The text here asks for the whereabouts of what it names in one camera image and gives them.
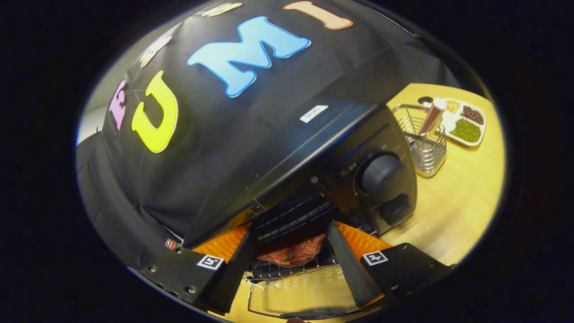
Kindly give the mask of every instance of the meat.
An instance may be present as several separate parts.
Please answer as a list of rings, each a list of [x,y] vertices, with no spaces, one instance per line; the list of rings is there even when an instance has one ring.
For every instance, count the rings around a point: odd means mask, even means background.
[[[281,267],[302,266],[317,256],[326,236],[324,225],[313,221],[266,244],[257,259]]]

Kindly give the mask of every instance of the utensil holder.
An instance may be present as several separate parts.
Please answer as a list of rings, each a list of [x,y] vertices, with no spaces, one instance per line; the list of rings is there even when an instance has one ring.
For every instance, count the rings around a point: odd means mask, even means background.
[[[442,116],[430,131],[418,133],[429,109],[425,106],[401,104],[391,110],[405,134],[417,174],[425,178],[436,174],[447,157],[447,137],[441,124]]]

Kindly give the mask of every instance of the wooden table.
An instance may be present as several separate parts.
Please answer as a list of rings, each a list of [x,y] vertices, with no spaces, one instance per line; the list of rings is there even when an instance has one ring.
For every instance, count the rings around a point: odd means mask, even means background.
[[[464,90],[432,84],[410,84],[387,106],[392,109],[401,103],[420,105],[418,99],[427,96],[456,98],[482,109],[486,115],[484,137],[476,147],[466,147],[448,138],[447,157],[437,174],[431,178],[417,176],[418,198],[414,214],[381,239],[392,245],[409,242],[438,261],[450,265],[459,263],[472,250],[498,207],[505,178],[504,139],[492,103]],[[285,323],[286,320],[248,312],[249,290],[250,285],[242,281],[231,312],[223,318],[234,322]],[[326,293],[324,297],[337,295]],[[316,322],[347,322],[366,314],[357,313]]]

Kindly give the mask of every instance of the letter m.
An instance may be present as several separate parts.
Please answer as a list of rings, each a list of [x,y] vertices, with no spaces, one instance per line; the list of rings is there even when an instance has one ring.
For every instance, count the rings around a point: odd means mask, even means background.
[[[254,71],[241,71],[231,64],[237,62],[251,66],[269,68],[269,59],[263,43],[273,48],[277,58],[287,58],[309,47],[311,41],[297,37],[271,24],[267,17],[255,17],[237,27],[241,42],[209,43],[198,49],[187,60],[189,66],[201,64],[217,75],[226,85],[225,94],[234,98],[255,82]]]

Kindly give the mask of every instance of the oven knob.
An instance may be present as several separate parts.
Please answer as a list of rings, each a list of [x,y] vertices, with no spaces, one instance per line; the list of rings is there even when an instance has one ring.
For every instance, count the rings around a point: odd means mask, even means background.
[[[361,179],[361,186],[371,199],[384,203],[404,193],[409,180],[406,165],[396,156],[386,154],[377,157],[367,166]]]

